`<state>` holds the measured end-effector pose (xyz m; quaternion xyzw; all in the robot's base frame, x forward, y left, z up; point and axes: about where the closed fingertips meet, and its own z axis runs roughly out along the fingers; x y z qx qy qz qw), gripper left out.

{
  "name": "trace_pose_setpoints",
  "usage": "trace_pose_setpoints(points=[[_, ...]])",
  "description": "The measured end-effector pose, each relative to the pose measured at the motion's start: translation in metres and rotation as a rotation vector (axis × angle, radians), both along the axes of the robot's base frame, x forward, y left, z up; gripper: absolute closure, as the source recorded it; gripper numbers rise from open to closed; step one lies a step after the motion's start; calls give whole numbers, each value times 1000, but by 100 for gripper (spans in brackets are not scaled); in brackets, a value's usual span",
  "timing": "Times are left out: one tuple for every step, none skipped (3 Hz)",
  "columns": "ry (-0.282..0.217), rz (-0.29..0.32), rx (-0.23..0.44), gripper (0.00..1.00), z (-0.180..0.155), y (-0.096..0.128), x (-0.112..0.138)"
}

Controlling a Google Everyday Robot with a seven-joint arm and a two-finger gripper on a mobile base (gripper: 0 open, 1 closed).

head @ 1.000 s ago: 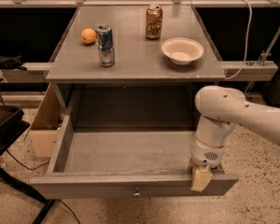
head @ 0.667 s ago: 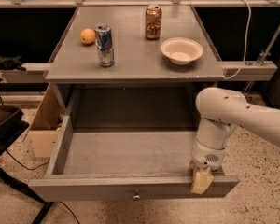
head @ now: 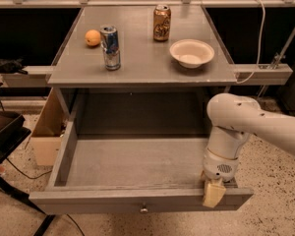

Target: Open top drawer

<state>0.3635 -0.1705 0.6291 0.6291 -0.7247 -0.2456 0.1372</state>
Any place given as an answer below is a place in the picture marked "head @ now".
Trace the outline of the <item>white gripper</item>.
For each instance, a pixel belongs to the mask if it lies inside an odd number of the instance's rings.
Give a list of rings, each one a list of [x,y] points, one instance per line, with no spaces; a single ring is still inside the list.
[[[237,171],[239,159],[226,159],[208,149],[204,153],[203,170],[205,180],[203,206],[216,207],[226,193],[223,182],[232,180]]]

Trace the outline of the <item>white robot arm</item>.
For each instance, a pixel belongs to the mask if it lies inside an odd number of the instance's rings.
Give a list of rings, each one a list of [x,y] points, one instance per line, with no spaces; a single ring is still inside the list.
[[[295,117],[261,109],[258,102],[231,93],[215,95],[207,104],[211,122],[203,159],[203,205],[216,207],[233,179],[244,143],[255,135],[295,156]]]

